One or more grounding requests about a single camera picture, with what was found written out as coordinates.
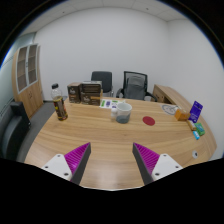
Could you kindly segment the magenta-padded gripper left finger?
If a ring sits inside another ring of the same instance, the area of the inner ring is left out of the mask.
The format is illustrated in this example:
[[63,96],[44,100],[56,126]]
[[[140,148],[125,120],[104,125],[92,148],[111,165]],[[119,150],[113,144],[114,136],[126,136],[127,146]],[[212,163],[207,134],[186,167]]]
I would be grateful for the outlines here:
[[42,169],[79,185],[91,154],[91,144],[81,145],[67,154],[56,154]]

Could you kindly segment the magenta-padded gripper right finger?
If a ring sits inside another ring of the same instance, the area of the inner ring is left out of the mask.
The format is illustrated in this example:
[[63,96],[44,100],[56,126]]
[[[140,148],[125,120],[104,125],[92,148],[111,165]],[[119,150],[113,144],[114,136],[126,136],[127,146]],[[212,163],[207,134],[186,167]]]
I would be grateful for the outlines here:
[[182,169],[168,154],[157,154],[138,143],[133,144],[132,152],[145,185]]

